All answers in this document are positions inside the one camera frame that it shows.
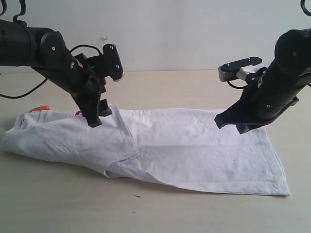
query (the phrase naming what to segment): orange tag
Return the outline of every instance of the orange tag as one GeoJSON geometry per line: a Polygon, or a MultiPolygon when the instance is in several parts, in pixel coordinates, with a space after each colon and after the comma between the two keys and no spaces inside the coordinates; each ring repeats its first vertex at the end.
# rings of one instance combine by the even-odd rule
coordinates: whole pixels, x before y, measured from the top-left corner
{"type": "Polygon", "coordinates": [[[32,110],[29,111],[29,113],[32,113],[32,112],[41,112],[43,110],[51,110],[51,107],[49,105],[43,105],[43,106],[40,106],[40,107],[36,107],[32,110]]]}

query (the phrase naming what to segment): white wall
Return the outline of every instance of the white wall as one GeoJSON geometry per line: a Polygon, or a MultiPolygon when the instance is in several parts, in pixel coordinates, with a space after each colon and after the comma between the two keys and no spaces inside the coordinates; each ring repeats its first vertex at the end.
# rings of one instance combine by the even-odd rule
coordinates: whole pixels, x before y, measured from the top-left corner
{"type": "MultiPolygon", "coordinates": [[[[300,0],[26,0],[29,26],[60,31],[67,47],[117,45],[125,70],[216,69],[259,56],[269,64],[278,37],[311,27],[300,0]],[[109,40],[103,42],[102,36],[109,40]]],[[[19,1],[8,0],[10,19],[19,1]]],[[[86,55],[93,55],[91,50],[86,55]]],[[[0,67],[0,72],[31,69],[0,67]]]]}

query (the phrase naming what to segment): black cable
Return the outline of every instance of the black cable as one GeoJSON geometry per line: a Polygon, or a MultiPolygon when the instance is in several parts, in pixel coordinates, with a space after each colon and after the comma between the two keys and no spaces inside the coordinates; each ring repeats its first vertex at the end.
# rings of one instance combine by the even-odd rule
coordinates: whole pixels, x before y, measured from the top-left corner
{"type": "Polygon", "coordinates": [[[6,0],[1,0],[1,4],[2,4],[2,12],[0,13],[0,16],[4,15],[4,13],[6,12],[7,9],[7,4],[6,4],[6,0]]]}
{"type": "Polygon", "coordinates": [[[99,55],[102,54],[101,51],[100,51],[97,47],[91,46],[91,45],[78,45],[78,46],[74,47],[73,49],[71,49],[70,52],[73,52],[73,51],[75,51],[76,49],[81,48],[81,47],[86,47],[86,48],[95,49],[95,50],[98,52],[99,55]]]}
{"type": "Polygon", "coordinates": [[[20,99],[20,98],[23,98],[31,93],[33,93],[34,91],[36,91],[40,86],[42,86],[44,83],[46,83],[48,79],[45,79],[43,80],[43,82],[41,82],[38,86],[36,86],[35,88],[31,89],[29,92],[23,94],[23,95],[20,95],[20,96],[6,96],[6,95],[3,95],[3,94],[0,94],[0,97],[3,97],[3,98],[7,98],[7,99],[20,99]]]}
{"type": "Polygon", "coordinates": [[[26,14],[26,3],[25,0],[19,0],[20,3],[20,13],[13,17],[13,22],[18,22],[18,17],[26,14]]]}
{"type": "Polygon", "coordinates": [[[245,86],[235,86],[235,85],[233,85],[230,81],[227,81],[227,83],[229,84],[229,86],[231,86],[231,87],[233,87],[233,88],[235,88],[235,89],[242,90],[242,89],[247,88],[247,85],[245,85],[245,86]]]}
{"type": "Polygon", "coordinates": [[[311,12],[307,10],[306,5],[305,5],[306,0],[301,0],[300,5],[301,5],[301,9],[302,11],[308,15],[311,16],[311,12]]]}

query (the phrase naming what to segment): table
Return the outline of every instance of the table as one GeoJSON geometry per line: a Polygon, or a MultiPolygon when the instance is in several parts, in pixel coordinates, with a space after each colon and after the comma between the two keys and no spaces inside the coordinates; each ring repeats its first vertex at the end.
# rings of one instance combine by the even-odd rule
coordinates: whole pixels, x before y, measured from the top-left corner
{"type": "MultiPolygon", "coordinates": [[[[23,94],[38,74],[2,74],[0,93],[23,94]]],[[[224,109],[241,91],[215,70],[127,72],[107,79],[105,96],[121,109],[224,109]]],[[[290,197],[198,193],[129,178],[107,179],[87,168],[1,152],[0,233],[307,233],[311,230],[311,89],[267,127],[286,171],[290,197]]],[[[0,130],[40,105],[77,109],[70,95],[47,82],[20,100],[0,99],[0,130]]]]}

